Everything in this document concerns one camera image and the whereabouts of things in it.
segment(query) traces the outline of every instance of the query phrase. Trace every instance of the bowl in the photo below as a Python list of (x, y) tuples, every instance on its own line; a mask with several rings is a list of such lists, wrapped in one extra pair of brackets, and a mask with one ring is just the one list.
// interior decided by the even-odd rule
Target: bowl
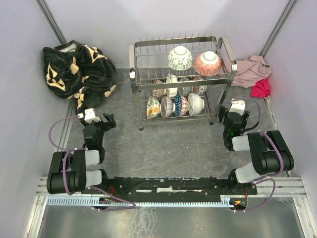
[(189, 115), (191, 116), (197, 116), (202, 109), (205, 107), (204, 100), (195, 93), (190, 93), (188, 95), (188, 103), (189, 103)]
[[(195, 76), (194, 80), (203, 80), (203, 79), (199, 76)], [(195, 86), (193, 87), (192, 93), (196, 93), (199, 96), (201, 96), (204, 94), (204, 92), (206, 92), (206, 90), (207, 90), (207, 85)]]
[[(166, 77), (166, 83), (177, 83), (177, 77), (173, 74), (168, 73)], [(177, 95), (178, 88), (168, 88), (166, 90), (166, 95), (169, 98), (175, 98)]]
[[(186, 82), (186, 81), (189, 81), (188, 78), (186, 77), (182, 77), (180, 79), (181, 82)], [(178, 94), (181, 95), (181, 96), (184, 96), (184, 97), (187, 97), (188, 94), (190, 94), (190, 92), (193, 90), (193, 87), (180, 87), (178, 88)]]
[(154, 98), (150, 97), (147, 104), (147, 119), (152, 119), (158, 116), (160, 113), (160, 103)]
[(184, 116), (188, 111), (188, 101), (184, 96), (177, 95), (175, 99), (175, 116), (176, 117), (182, 117)]
[[(161, 83), (162, 83), (162, 81), (160, 81), (158, 79), (154, 80), (154, 84), (161, 84)], [(158, 100), (161, 100), (165, 94), (166, 94), (166, 89), (160, 88), (160, 89), (153, 89), (152, 90), (152, 97), (154, 97)]]
[(187, 70), (193, 65), (193, 56), (186, 47), (177, 46), (168, 53), (166, 63), (174, 70)]
[(175, 104), (167, 96), (162, 98), (162, 101), (160, 103), (160, 107), (161, 107), (160, 116), (162, 118), (169, 117), (175, 111)]
[(219, 56), (212, 52), (207, 51), (200, 54), (194, 63), (194, 69), (198, 74), (204, 76), (213, 76), (221, 72), (221, 60)]

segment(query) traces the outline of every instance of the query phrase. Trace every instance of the pink cloth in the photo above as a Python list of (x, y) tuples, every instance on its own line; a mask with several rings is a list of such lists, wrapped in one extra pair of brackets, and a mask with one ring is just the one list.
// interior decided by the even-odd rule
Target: pink cloth
[(251, 97), (266, 98), (271, 95), (268, 79), (262, 79), (257, 82), (251, 90)]
[(264, 62), (262, 56), (251, 56), (246, 60), (237, 60), (237, 66), (237, 74), (232, 86), (250, 88), (261, 79), (268, 78), (272, 73), (271, 66)]

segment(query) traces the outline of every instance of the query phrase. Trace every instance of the red cloth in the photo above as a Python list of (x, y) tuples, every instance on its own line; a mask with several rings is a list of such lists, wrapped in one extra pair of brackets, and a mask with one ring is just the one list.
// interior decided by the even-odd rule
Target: red cloth
[(251, 90), (251, 97), (265, 98), (269, 95), (271, 95), (271, 91), (267, 78), (257, 82)]

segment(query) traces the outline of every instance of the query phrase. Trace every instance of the rack handle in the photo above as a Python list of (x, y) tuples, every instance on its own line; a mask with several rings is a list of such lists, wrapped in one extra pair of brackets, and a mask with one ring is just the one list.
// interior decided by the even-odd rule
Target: rack handle
[(130, 80), (135, 81), (135, 48), (134, 44), (130, 44), (129, 46), (129, 75)]
[(232, 49), (231, 49), (231, 46), (229, 44), (229, 41), (226, 37), (220, 37), (219, 40), (218, 40), (218, 44), (219, 44), (219, 48), (221, 49), (221, 46), (222, 46), (222, 43), (224, 44), (224, 47), (227, 51), (227, 55), (229, 57), (229, 60), (231, 62), (231, 72), (230, 74), (233, 74), (235, 75), (236, 74), (236, 71), (237, 71), (237, 61), (236, 61), (236, 58), (234, 57), (233, 55), (233, 52), (232, 52)]

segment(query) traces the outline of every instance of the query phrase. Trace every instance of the dish rack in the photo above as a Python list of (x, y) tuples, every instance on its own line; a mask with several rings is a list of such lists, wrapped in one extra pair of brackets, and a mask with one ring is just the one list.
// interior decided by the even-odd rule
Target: dish rack
[[(176, 46), (185, 46), (189, 49), (195, 59), (199, 54), (206, 51), (215, 52), (221, 59), (222, 70), (220, 74), (215, 76), (199, 75), (193, 67), (184, 71), (176, 71), (169, 68), (166, 64), (166, 58), (170, 50)], [(221, 51), (224, 51), (225, 58), (222, 57)], [(229, 41), (226, 37), (220, 37), (219, 40), (214, 36), (198, 36), (198, 37), (184, 37), (177, 39), (152, 39), (145, 41), (138, 41), (131, 44), (129, 48), (129, 68), (130, 68), (130, 82), (133, 94), (133, 100), (136, 109), (137, 124), (139, 130), (143, 130), (145, 125), (160, 125), (172, 124), (181, 122), (194, 122), (200, 120), (207, 120), (210, 124), (216, 121), (220, 107), (227, 95), (231, 83), (237, 71), (237, 63), (232, 53)], [(200, 76), (203, 80), (200, 81), (185, 81), (177, 83), (166, 83), (167, 74), (174, 74), (179, 77), (193, 78)], [(154, 84), (154, 80), (159, 79), (162, 84)], [(208, 90), (201, 96), (205, 101), (205, 108), (197, 116), (161, 118), (160, 115), (153, 119), (147, 119), (146, 108), (148, 98), (152, 94), (153, 89), (161, 88), (178, 88), (190, 87), (199, 85), (216, 85), (226, 84), (222, 92), (218, 104), (213, 109), (208, 95)]]

